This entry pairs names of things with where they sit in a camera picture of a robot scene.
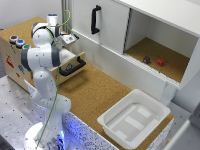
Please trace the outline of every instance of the cabinet shelf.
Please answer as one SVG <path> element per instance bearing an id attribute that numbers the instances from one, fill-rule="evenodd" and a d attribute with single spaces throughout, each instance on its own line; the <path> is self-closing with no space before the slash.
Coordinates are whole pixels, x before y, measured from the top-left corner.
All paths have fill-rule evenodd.
<path id="1" fill-rule="evenodd" d="M 190 60 L 188 57 L 149 38 L 144 38 L 142 41 L 126 50 L 125 53 L 141 62 L 143 62 L 145 56 L 150 57 L 150 63 L 147 65 L 178 82 L 181 82 Z M 158 66 L 156 64 L 158 59 L 164 60 L 163 66 Z"/>

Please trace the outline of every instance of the white wall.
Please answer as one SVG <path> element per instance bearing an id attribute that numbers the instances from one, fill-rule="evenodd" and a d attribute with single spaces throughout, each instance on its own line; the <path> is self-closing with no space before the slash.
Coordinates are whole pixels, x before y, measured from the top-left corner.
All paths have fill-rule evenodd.
<path id="1" fill-rule="evenodd" d="M 189 112 L 195 109 L 200 102 L 200 71 L 183 89 L 177 90 L 173 102 Z"/>
<path id="2" fill-rule="evenodd" d="M 58 14 L 62 23 L 61 0 L 0 0 L 0 29 L 36 16 L 46 20 L 49 13 Z"/>

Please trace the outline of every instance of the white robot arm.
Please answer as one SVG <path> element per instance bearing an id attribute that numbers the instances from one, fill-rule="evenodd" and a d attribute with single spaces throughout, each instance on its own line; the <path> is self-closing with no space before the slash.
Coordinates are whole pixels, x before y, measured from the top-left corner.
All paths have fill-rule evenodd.
<path id="1" fill-rule="evenodd" d="M 36 91 L 33 93 L 31 99 L 36 104 L 47 108 L 43 128 L 38 132 L 35 140 L 39 141 L 43 134 L 39 145 L 40 148 L 43 150 L 54 150 L 55 147 L 58 147 L 58 145 L 55 145 L 55 141 L 61 136 L 61 132 L 63 132 L 61 115 L 69 112 L 71 101 L 62 95 L 57 95 L 56 83 L 47 68 L 57 67 L 63 60 L 66 61 L 75 56 L 67 50 L 60 50 L 60 48 L 74 43 L 76 37 L 73 35 L 60 34 L 56 14 L 49 14 L 47 16 L 47 23 L 33 24 L 31 36 L 36 48 L 23 50 L 21 53 L 21 63 L 27 70 L 33 71 L 33 80 Z M 80 65 L 72 68 L 68 73 L 63 70 L 60 70 L 60 73 L 66 76 L 85 65 L 85 62 L 80 58 L 78 61 L 80 62 Z M 62 138 L 63 139 L 59 139 L 59 141 L 62 140 L 63 144 L 58 149 L 66 149 L 64 137 Z"/>

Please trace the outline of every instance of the empty white container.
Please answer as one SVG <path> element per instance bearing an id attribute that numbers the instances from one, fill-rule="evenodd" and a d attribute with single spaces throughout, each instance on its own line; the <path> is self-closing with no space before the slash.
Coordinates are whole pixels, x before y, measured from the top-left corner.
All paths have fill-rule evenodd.
<path id="1" fill-rule="evenodd" d="M 135 89 L 97 121 L 105 133 L 126 149 L 137 148 L 169 115 L 170 109 Z"/>

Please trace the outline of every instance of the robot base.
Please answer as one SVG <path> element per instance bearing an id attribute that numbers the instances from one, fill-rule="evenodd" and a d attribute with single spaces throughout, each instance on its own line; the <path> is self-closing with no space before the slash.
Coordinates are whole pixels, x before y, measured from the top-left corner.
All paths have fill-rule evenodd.
<path id="1" fill-rule="evenodd" d="M 37 133 L 40 131 L 42 128 L 43 124 L 42 122 L 35 124 L 32 126 L 25 134 L 24 138 L 24 150 L 36 150 L 37 147 L 37 142 L 35 141 L 34 138 L 36 137 Z M 69 145 L 69 139 L 65 139 L 65 145 L 68 147 Z M 47 146 L 41 148 L 38 146 L 37 150 L 49 150 Z"/>

